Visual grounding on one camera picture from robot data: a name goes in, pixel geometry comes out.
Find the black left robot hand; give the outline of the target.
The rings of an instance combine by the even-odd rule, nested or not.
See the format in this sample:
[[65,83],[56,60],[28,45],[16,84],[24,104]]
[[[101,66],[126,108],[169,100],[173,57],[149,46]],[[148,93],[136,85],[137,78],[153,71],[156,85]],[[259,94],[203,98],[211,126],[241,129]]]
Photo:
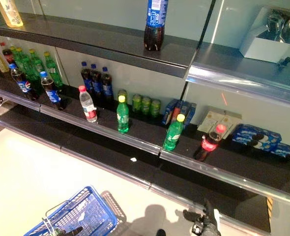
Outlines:
[[82,226],[77,227],[76,229],[73,229],[69,232],[66,232],[65,230],[61,231],[62,236],[76,236],[83,230]]

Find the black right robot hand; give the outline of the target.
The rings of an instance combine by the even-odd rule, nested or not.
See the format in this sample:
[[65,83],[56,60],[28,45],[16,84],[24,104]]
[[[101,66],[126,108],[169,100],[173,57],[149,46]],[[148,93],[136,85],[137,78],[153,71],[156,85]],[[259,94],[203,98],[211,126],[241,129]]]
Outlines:
[[203,213],[183,210],[183,216],[187,221],[193,222],[191,233],[196,236],[220,236],[214,207],[209,200],[204,200]]

